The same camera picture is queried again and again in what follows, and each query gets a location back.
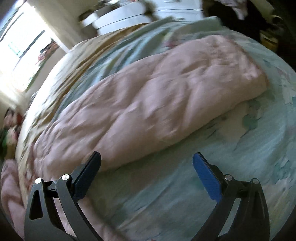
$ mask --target pink comforter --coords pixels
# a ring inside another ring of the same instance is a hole
[[[267,85],[266,75],[231,40],[212,35],[186,42],[89,88],[39,137],[31,172],[58,179],[93,151],[102,156],[101,171],[119,167],[179,142]],[[104,225],[84,202],[82,210],[102,233]],[[104,237],[115,240],[108,232]]]

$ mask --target yellow sheet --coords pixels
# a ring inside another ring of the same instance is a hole
[[[28,168],[33,165],[28,162],[32,144],[52,120],[63,97],[94,61],[123,37],[143,25],[138,24],[79,43],[56,64],[48,75],[27,112],[16,148],[15,159],[18,163],[20,191],[25,206],[31,189],[29,183],[35,178],[32,177]]]

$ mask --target green floral bed sheet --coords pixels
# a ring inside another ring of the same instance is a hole
[[[88,70],[58,113],[122,67],[211,34],[241,45],[268,75],[270,87],[181,142],[96,176],[88,192],[95,209],[128,240],[186,241],[198,232],[216,204],[193,168],[192,157],[198,151],[237,180],[260,180],[271,238],[296,204],[296,73],[258,42],[222,27],[217,18],[194,23],[167,18],[142,27]],[[234,208],[221,234],[228,231],[235,213]]]

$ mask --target bed sheet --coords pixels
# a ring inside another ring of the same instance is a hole
[[[20,190],[25,206],[30,190],[26,179],[31,178],[28,166],[32,163],[28,162],[28,157],[32,143],[52,120],[65,94],[94,61],[123,37],[143,25],[138,24],[79,43],[56,64],[48,75],[27,112],[16,148],[15,159],[18,163]]]
[[[222,27],[217,18],[195,23],[167,18],[133,32],[87,70],[64,98],[55,118],[86,89],[123,66],[211,34],[241,45],[266,72],[270,88],[183,141],[96,176],[88,194],[97,213],[129,240],[191,240],[198,232],[216,204],[194,171],[192,157],[198,151],[237,180],[260,180],[271,238],[296,204],[296,74],[276,54]],[[221,234],[229,229],[238,204],[236,200]]]

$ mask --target window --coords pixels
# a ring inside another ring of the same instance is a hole
[[[0,81],[24,91],[37,72],[40,51],[51,43],[51,32],[28,3],[15,13],[0,37]]]

